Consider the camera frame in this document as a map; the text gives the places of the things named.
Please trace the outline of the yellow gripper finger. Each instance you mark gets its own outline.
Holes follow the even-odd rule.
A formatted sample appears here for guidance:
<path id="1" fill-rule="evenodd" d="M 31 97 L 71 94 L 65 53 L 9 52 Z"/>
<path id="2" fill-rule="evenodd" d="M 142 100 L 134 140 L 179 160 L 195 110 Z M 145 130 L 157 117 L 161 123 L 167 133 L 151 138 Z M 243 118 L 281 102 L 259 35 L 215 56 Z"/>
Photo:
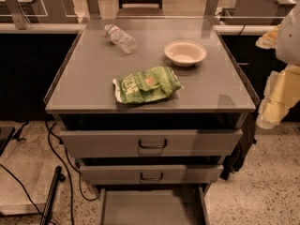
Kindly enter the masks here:
<path id="1" fill-rule="evenodd" d="M 256 46 L 262 49 L 275 49 L 278 46 L 278 29 L 280 25 L 273 27 L 256 41 Z"/>
<path id="2" fill-rule="evenodd" d="M 272 129 L 300 101 L 300 67 L 288 65 L 280 72 L 272 71 L 263 95 L 256 124 L 263 129 Z"/>

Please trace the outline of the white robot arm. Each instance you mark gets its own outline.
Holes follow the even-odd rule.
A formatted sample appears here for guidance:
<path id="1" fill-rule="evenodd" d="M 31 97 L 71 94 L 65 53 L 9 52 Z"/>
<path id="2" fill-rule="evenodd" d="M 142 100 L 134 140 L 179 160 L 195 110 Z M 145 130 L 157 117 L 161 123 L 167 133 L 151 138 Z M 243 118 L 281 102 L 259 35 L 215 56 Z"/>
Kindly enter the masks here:
<path id="1" fill-rule="evenodd" d="M 272 129 L 300 101 L 300 3 L 281 24 L 261 36 L 256 46 L 275 49 L 277 59 L 287 64 L 268 77 L 256 118 L 258 127 Z"/>

